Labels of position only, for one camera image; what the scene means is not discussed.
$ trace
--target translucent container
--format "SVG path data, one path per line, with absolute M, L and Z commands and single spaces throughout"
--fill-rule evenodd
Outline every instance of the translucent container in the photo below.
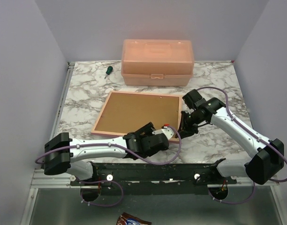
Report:
M 121 75 L 126 85 L 186 86 L 194 54 L 187 40 L 125 40 Z

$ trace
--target marble surface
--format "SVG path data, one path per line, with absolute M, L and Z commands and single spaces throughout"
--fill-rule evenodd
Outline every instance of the marble surface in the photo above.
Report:
M 113 72 L 105 78 L 108 66 Z M 184 95 L 192 89 L 203 86 L 215 86 L 224 89 L 229 96 L 230 109 L 241 120 L 251 126 L 248 110 L 238 84 L 231 62 L 197 62 L 194 76 L 186 87 L 147 87 L 126 86 L 121 76 L 121 62 L 77 62 L 68 94 L 60 118 L 58 133 L 69 132 L 70 137 L 78 139 L 102 139 L 91 134 L 91 128 L 112 90 L 166 93 Z M 225 101 L 224 95 L 216 90 L 202 90 L 200 93 L 206 100 L 217 97 Z M 177 144 L 170 144 L 170 149 L 161 151 L 150 157 L 155 162 L 171 159 L 178 149 Z M 247 153 L 224 131 L 215 126 L 199 129 L 199 134 L 182 139 L 182 150 L 175 163 L 213 163 L 220 158 L 242 159 Z M 103 163 L 144 163 L 141 160 L 97 158 L 94 162 Z

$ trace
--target brown wrapper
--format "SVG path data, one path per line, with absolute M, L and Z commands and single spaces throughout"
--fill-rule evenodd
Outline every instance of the brown wrapper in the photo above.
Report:
M 151 225 L 151 222 L 144 221 L 137 217 L 134 217 L 128 213 L 123 213 L 118 218 L 116 225 Z

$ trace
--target wooden frame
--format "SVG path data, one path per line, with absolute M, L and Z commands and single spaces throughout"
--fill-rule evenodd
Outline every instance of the wooden frame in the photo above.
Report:
M 91 133 L 93 135 L 102 135 L 102 136 L 109 136 L 109 137 L 116 137 L 116 136 L 124 136 L 126 135 L 126 133 L 117 133 L 117 132 L 108 132 L 108 131 L 101 131 L 101 130 L 97 130 L 97 126 L 98 123 L 101 119 L 101 117 L 103 116 L 103 113 L 105 111 L 105 108 L 107 106 L 107 103 L 110 99 L 110 97 L 112 96 L 112 94 L 115 93 L 124 93 L 124 94 L 130 94 L 130 95 L 149 95 L 149 96 L 160 96 L 160 97 L 176 97 L 178 98 L 178 126 L 180 125 L 180 121 L 181 121 L 181 110 L 182 110 L 182 96 L 177 96 L 177 95 L 166 95 L 166 94 L 155 94 L 155 93 L 141 93 L 141 92 L 127 92 L 127 91 L 111 91 L 106 99 L 106 102 L 104 103 L 99 116 L 93 126 L 93 128 L 91 129 Z M 170 142 L 174 142 L 174 143 L 178 143 L 179 139 L 178 138 L 171 138 Z

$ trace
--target gray floor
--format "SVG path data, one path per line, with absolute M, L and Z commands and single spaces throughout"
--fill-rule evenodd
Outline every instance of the gray floor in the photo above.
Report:
M 227 199 L 238 201 L 250 194 L 251 187 L 232 187 L 229 191 Z M 115 197 L 102 197 L 97 201 L 110 203 L 115 200 Z M 126 196 L 113 208 L 81 204 L 76 189 L 40 189 L 31 224 L 115 225 L 123 212 L 151 221 L 153 225 L 281 224 L 268 186 L 257 187 L 254 198 L 242 205 L 220 204 L 201 195 L 142 195 Z

